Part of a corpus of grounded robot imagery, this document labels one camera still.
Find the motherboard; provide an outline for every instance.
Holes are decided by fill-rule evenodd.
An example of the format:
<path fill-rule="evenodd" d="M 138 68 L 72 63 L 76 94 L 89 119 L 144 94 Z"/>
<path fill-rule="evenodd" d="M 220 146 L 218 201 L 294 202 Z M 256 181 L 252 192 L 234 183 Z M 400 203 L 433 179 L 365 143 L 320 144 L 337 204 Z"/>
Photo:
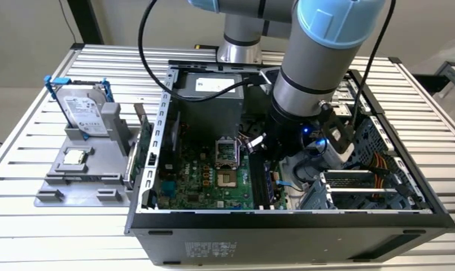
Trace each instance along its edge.
<path fill-rule="evenodd" d="M 285 209 L 281 188 L 276 189 L 276 195 L 273 208 Z M 245 150 L 238 151 L 238 166 L 232 169 L 218 166 L 213 148 L 188 142 L 181 144 L 178 172 L 162 177 L 158 208 L 252 210 L 252 181 Z"/>

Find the sticker label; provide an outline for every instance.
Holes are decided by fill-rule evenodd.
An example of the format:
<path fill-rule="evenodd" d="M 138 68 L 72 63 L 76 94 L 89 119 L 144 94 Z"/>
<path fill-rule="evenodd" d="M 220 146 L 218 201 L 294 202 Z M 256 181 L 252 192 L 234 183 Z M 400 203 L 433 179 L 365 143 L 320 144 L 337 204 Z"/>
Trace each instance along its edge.
<path fill-rule="evenodd" d="M 209 91 L 209 92 L 220 92 L 228 86 L 234 84 L 234 79 L 226 78 L 197 78 L 196 79 L 196 91 Z"/>
<path fill-rule="evenodd" d="M 185 253 L 194 257 L 233 257 L 237 242 L 185 242 Z"/>
<path fill-rule="evenodd" d="M 90 136 L 106 136 L 106 129 L 94 101 L 86 97 L 65 96 L 62 99 L 78 129 Z"/>

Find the light blue robot joint cap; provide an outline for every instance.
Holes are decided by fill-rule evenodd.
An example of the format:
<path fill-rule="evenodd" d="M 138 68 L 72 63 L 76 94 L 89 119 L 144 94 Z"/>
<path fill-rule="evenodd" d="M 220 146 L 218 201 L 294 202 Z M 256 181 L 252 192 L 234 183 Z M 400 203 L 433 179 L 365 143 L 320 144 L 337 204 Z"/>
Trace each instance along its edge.
<path fill-rule="evenodd" d="M 213 11 L 218 13 L 217 0 L 188 0 L 189 4 L 201 10 Z"/>
<path fill-rule="evenodd" d="M 384 0 L 298 0 L 300 27 L 322 46 L 353 48 L 369 37 L 382 5 Z"/>

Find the robotic arm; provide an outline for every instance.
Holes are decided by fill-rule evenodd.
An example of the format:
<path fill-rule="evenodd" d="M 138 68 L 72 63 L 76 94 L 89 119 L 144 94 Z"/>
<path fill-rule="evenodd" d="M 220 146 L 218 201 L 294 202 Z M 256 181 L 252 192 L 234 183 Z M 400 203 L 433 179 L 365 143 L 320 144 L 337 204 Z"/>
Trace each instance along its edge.
<path fill-rule="evenodd" d="M 260 22 L 272 20 L 262 27 L 269 24 L 278 27 L 290 18 L 288 48 L 264 125 L 268 156 L 278 160 L 294 155 L 300 150 L 300 131 L 312 130 L 313 126 L 324 131 L 329 144 L 341 154 L 350 144 L 352 129 L 338 122 L 326 102 L 372 32 L 384 0 L 189 0 L 189 3 L 204 10 L 228 13 L 225 42 L 217 56 L 226 62 L 245 63 L 254 59 L 257 63 Z M 337 137 L 329 132 L 333 126 Z"/>

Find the aluminum extrusion table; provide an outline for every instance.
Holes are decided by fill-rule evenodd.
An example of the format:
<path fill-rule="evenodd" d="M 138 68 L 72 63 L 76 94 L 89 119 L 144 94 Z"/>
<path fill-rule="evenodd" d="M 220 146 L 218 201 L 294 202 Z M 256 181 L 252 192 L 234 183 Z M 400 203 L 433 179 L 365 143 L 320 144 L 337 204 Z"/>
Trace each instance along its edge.
<path fill-rule="evenodd" d="M 160 79 L 169 59 L 213 62 L 214 52 L 148 49 L 146 60 Z M 264 53 L 265 64 L 280 64 L 281 59 L 281 53 Z M 148 117 L 154 118 L 160 100 L 160 88 L 138 60 L 133 47 L 86 45 L 68 52 L 53 76 L 74 80 L 106 77 L 114 100 L 121 103 L 121 117 L 129 125 L 138 125 L 132 104 L 144 103 Z M 357 57 L 350 68 L 362 73 L 366 61 L 368 58 Z M 368 84 L 455 220 L 455 123 L 402 64 L 376 58 Z M 122 234 L 128 208 L 33 206 L 34 194 L 65 138 L 64 127 L 65 118 L 42 89 L 0 148 L 0 269 L 146 270 L 152 263 L 145 252 L 136 238 Z M 188 266 L 188 269 L 205 268 L 452 271 L 455 232 L 384 263 Z"/>

